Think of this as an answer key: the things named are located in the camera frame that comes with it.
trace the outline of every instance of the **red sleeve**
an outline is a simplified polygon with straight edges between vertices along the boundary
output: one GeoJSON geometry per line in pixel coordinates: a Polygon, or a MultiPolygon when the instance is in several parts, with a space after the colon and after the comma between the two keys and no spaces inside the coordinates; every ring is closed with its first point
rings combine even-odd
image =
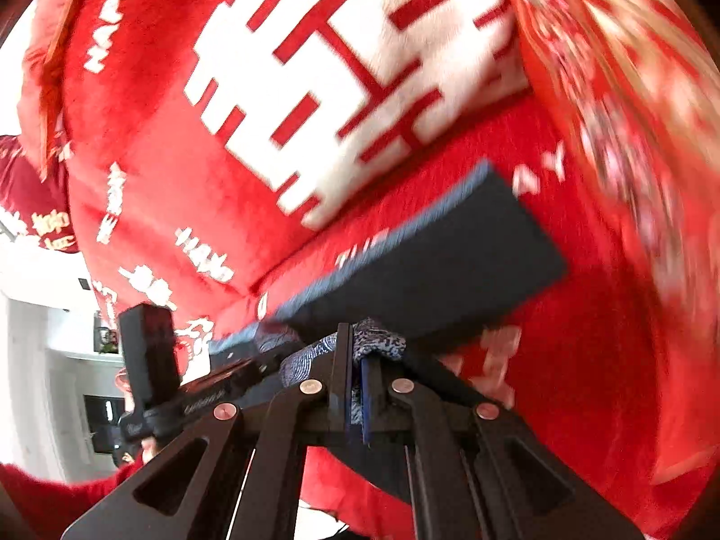
{"type": "Polygon", "coordinates": [[[48,155],[62,103],[58,63],[63,55],[76,0],[37,0],[31,24],[30,46],[22,61],[22,93],[17,104],[20,140],[30,164],[45,178],[48,155]]]}
{"type": "Polygon", "coordinates": [[[41,181],[17,136],[0,136],[0,207],[15,220],[10,231],[47,250],[78,251],[67,172],[65,163],[55,160],[52,172],[41,181]]]}
{"type": "Polygon", "coordinates": [[[5,488],[20,515],[39,540],[60,540],[71,523],[138,471],[142,465],[142,461],[136,461],[122,467],[107,479],[66,485],[38,480],[14,465],[0,463],[0,485],[5,488]]]}

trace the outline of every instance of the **hand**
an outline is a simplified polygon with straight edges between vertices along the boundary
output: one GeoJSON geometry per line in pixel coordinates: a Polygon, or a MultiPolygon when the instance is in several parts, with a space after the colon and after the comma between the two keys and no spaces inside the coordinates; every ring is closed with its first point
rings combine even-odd
{"type": "MultiPolygon", "coordinates": [[[[115,377],[115,385],[122,392],[125,399],[125,412],[132,412],[135,409],[135,400],[132,398],[130,384],[127,383],[127,371],[123,368],[115,377]]],[[[140,443],[143,447],[143,465],[147,465],[156,454],[160,452],[155,438],[144,438],[140,443]]]]}

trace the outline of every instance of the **white wall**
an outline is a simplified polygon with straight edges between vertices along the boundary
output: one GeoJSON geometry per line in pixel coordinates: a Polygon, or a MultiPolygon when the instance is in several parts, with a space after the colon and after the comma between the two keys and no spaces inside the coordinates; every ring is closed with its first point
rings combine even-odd
{"type": "Polygon", "coordinates": [[[91,311],[48,309],[48,347],[66,353],[92,353],[94,316],[91,311]]]}
{"type": "MultiPolygon", "coordinates": [[[[0,315],[3,310],[6,314],[0,316],[0,323],[6,319],[6,330],[0,326],[0,339],[2,335],[6,339],[0,341],[0,393],[6,403],[0,406],[4,412],[2,459],[35,477],[57,481],[80,482],[112,474],[112,458],[92,451],[83,396],[120,397],[114,376],[122,367],[121,360],[118,356],[73,359],[48,348],[58,315],[49,315],[44,306],[3,297],[0,315]]],[[[70,325],[64,329],[68,337],[70,325]]]]}
{"type": "Polygon", "coordinates": [[[95,312],[98,310],[95,292],[82,289],[79,278],[90,282],[90,273],[80,253],[0,242],[0,290],[10,299],[56,309],[95,312]]]}
{"type": "Polygon", "coordinates": [[[12,463],[19,445],[13,428],[8,363],[8,300],[0,292],[0,463],[12,463]]]}
{"type": "Polygon", "coordinates": [[[8,373],[13,460],[35,477],[64,480],[48,394],[47,327],[41,306],[8,300],[8,373]]]}
{"type": "Polygon", "coordinates": [[[35,15],[35,2],[25,10],[0,48],[0,135],[20,133],[17,102],[23,86],[23,55],[30,44],[30,23],[35,15]]]}

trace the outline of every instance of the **red sweater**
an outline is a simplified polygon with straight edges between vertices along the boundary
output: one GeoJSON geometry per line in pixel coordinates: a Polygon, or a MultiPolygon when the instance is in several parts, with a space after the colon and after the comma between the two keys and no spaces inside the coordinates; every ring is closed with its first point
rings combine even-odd
{"type": "MultiPolygon", "coordinates": [[[[717,376],[668,328],[628,209],[600,194],[561,102],[505,97],[521,86],[518,32],[527,43],[535,26],[521,15],[516,31],[512,10],[84,0],[63,74],[73,224],[107,309],[167,304],[201,353],[211,334],[272,315],[487,158],[527,191],[521,202],[570,268],[509,320],[523,330],[507,374],[516,409],[657,534],[700,491],[702,472],[657,478],[718,442],[717,376]]],[[[538,93],[553,91],[547,74],[560,66],[542,67],[544,87],[535,66],[538,93]]],[[[484,350],[463,354],[463,377],[482,375],[484,350]]],[[[303,497],[365,534],[402,539],[412,527],[408,506],[323,450],[308,458],[303,497]]]]}
{"type": "Polygon", "coordinates": [[[142,465],[143,462],[138,460],[105,480],[65,485],[35,479],[15,465],[0,463],[0,485],[38,540],[59,540],[71,523],[142,465]]]}
{"type": "MultiPolygon", "coordinates": [[[[56,136],[62,155],[64,142],[56,136]]],[[[68,207],[68,171],[64,160],[54,157],[51,174],[44,181],[37,177],[16,136],[0,136],[0,209],[14,221],[10,229],[29,245],[66,253],[78,251],[68,207]]]]}

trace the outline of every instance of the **person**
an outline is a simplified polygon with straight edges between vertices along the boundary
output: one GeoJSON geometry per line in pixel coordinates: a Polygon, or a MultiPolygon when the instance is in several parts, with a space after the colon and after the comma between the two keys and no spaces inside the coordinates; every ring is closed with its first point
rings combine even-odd
{"type": "MultiPolygon", "coordinates": [[[[125,409],[132,412],[134,401],[127,382],[120,379],[118,388],[123,393],[125,409]]],[[[139,456],[112,476],[75,485],[40,480],[13,465],[0,463],[0,536],[3,540],[59,540],[71,523],[152,460],[157,452],[154,439],[147,438],[142,442],[139,456]]]]}
{"type": "Polygon", "coordinates": [[[18,137],[0,136],[0,221],[22,245],[76,253],[63,163],[68,146],[62,134],[54,143],[57,165],[53,176],[41,181],[18,137]]]}
{"type": "MultiPolygon", "coordinates": [[[[474,189],[485,159],[568,270],[498,320],[512,347],[479,326],[452,364],[668,537],[720,441],[720,81],[672,0],[41,0],[35,22],[23,145],[46,176],[38,121],[61,119],[110,321],[149,299],[221,355],[474,189]]],[[[302,497],[413,533],[323,449],[302,497]]]]}

